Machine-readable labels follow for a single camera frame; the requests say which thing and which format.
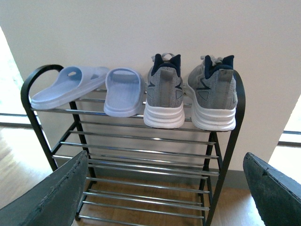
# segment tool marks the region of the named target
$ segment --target shoe heel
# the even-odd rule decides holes
[[[183,103],[176,108],[153,107],[147,101],[144,109],[144,123],[154,128],[174,129],[181,127],[185,121]]]

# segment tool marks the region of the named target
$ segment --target shoe rack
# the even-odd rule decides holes
[[[162,222],[159,224],[154,224],[152,221],[143,222],[146,218],[143,216],[150,215],[151,218],[157,219],[162,219],[164,216],[172,217],[173,220],[192,218],[197,221],[197,225],[210,226],[245,113],[245,91],[239,74],[235,72],[238,95],[235,116],[237,124],[233,131],[223,132],[229,134],[227,145],[219,143],[218,136],[222,132],[197,129],[191,123],[190,117],[185,118],[184,126],[181,128],[154,129],[143,124],[142,114],[130,118],[118,118],[114,121],[103,111],[81,109],[80,107],[84,106],[83,102],[104,103],[103,98],[85,98],[70,102],[68,109],[40,110],[52,114],[53,119],[62,113],[68,114],[73,121],[57,143],[50,147],[42,130],[43,125],[39,124],[35,114],[38,110],[31,107],[29,91],[42,74],[51,70],[59,72],[62,69],[60,65],[46,65],[36,69],[23,84],[21,100],[52,170],[58,168],[59,161],[67,161],[75,156],[76,153],[64,154],[60,151],[64,147],[85,150],[88,153],[89,174],[76,220],[83,222],[87,219],[95,220],[108,225],[162,225]],[[105,94],[104,89],[95,92]],[[191,105],[184,102],[184,106],[185,112],[189,112]],[[87,131],[90,125],[97,127],[97,130]],[[127,134],[128,131],[139,131],[139,133]],[[204,140],[199,140],[200,134],[201,137],[205,137]],[[76,136],[79,141],[69,141],[72,136]],[[98,143],[90,142],[91,137],[96,137]],[[147,148],[135,147],[136,143],[144,142]],[[179,146],[180,150],[167,150],[166,147],[169,145]],[[188,152],[191,146],[195,150]],[[212,170],[212,164],[215,164],[218,169]],[[107,177],[108,172],[115,172],[115,175]],[[140,178],[144,179],[132,179],[130,178],[132,175],[141,175]],[[175,178],[177,183],[162,185],[160,181],[165,178]],[[217,180],[214,191],[213,178]],[[127,190],[129,193],[119,190],[123,186],[129,187]],[[114,190],[109,191],[108,187],[113,187]],[[144,190],[143,195],[140,193],[141,188]],[[187,200],[187,197],[194,197],[194,199]],[[99,216],[91,215],[91,209],[94,209],[94,213],[97,212],[95,208],[98,208]],[[108,213],[110,208],[125,212],[129,218],[122,220],[118,214],[104,214]],[[164,225],[175,224],[165,221]]]

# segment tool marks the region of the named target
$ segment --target shoelace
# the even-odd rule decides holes
[[[168,60],[168,59],[165,57],[165,56],[168,55],[168,54],[169,54],[171,57],[174,57],[174,54],[172,54],[172,53],[163,53],[163,54],[161,55],[161,56],[162,56],[162,60],[164,60],[164,61]],[[152,59],[153,62],[155,62],[155,56],[152,56],[151,59]]]
[[[215,58],[213,55],[209,55],[212,61],[212,66],[222,63],[223,57]]]

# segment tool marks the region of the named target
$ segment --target athletic shoe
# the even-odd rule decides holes
[[[192,99],[191,120],[204,130],[228,131],[235,128],[237,106],[234,56],[201,57],[203,62],[189,75],[185,92]]]
[[[181,55],[153,57],[154,66],[148,74],[144,123],[155,128],[178,128],[185,121],[181,78]]]

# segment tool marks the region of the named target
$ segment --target hardwood floor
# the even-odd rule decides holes
[[[6,206],[14,199],[18,198],[26,191],[31,189],[43,178],[51,173],[51,168],[44,156],[40,144],[31,129],[0,127],[0,208]],[[101,184],[103,188],[109,188],[109,184]],[[144,190],[135,193],[146,195]],[[162,197],[166,195],[177,194],[160,194]],[[186,218],[170,217],[159,215],[147,216],[147,214],[139,211],[124,211],[120,209],[106,209],[100,212],[96,206],[87,205],[83,208],[90,216],[119,216],[124,221],[135,219],[138,223],[144,223],[154,226],[193,226],[201,225],[199,222]],[[74,221],[72,226],[116,226],[116,224],[97,222],[82,219]],[[263,226],[264,223],[256,209],[255,203],[248,190],[223,188],[214,219],[213,226]]]

